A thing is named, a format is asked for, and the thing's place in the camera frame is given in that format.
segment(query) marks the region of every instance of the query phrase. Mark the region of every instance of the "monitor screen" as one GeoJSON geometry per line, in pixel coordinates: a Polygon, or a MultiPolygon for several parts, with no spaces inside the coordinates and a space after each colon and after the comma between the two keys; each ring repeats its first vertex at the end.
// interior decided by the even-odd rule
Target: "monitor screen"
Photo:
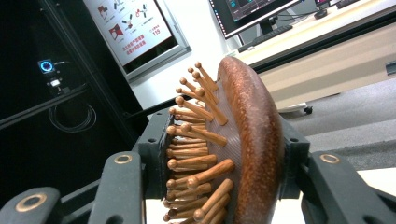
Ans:
{"type": "Polygon", "coordinates": [[[190,51],[163,0],[83,0],[127,79],[190,51]]]}
{"type": "Polygon", "coordinates": [[[230,38],[301,0],[209,0],[219,28],[230,38]]]}

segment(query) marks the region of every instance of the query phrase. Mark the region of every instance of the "poster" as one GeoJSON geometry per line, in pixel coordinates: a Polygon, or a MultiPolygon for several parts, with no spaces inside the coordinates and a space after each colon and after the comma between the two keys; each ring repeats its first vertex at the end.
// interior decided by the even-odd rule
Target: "poster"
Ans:
{"type": "Polygon", "coordinates": [[[84,0],[122,66],[171,36],[154,0],[84,0]]]}

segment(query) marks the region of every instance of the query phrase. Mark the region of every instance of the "cable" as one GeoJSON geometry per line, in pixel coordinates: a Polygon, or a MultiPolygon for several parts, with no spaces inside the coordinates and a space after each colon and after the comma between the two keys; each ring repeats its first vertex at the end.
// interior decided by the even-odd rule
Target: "cable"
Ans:
{"type": "Polygon", "coordinates": [[[79,125],[75,127],[66,127],[57,120],[57,116],[56,116],[56,111],[58,108],[57,105],[49,109],[49,120],[55,128],[65,133],[81,133],[87,131],[91,127],[93,127],[93,125],[96,123],[95,110],[89,104],[87,104],[87,106],[88,106],[87,118],[85,118],[83,122],[81,122],[79,125]]]}

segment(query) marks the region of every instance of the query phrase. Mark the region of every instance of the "metal bolt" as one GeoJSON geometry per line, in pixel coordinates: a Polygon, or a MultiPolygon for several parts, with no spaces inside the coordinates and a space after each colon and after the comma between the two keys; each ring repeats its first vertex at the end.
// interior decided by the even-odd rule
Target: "metal bolt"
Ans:
{"type": "Polygon", "coordinates": [[[340,159],[338,159],[338,157],[331,154],[322,154],[320,155],[320,159],[331,164],[336,164],[340,162],[340,159]]]}
{"type": "Polygon", "coordinates": [[[132,160],[132,156],[130,155],[120,155],[114,159],[114,162],[117,164],[125,164],[132,160]]]}
{"type": "Polygon", "coordinates": [[[15,206],[18,212],[28,212],[40,206],[47,200],[47,195],[44,193],[37,193],[22,199],[15,206]]]}

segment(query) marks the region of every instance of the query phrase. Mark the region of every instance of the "wooden hairbrush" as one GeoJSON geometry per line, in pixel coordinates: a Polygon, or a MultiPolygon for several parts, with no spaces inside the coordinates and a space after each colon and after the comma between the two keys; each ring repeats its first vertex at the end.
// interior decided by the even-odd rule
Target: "wooden hairbrush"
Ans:
{"type": "Polygon", "coordinates": [[[214,82],[200,63],[177,88],[175,124],[166,151],[164,221],[269,223],[282,176],[283,135],[276,106],[259,76],[234,57],[221,60],[214,82]]]}

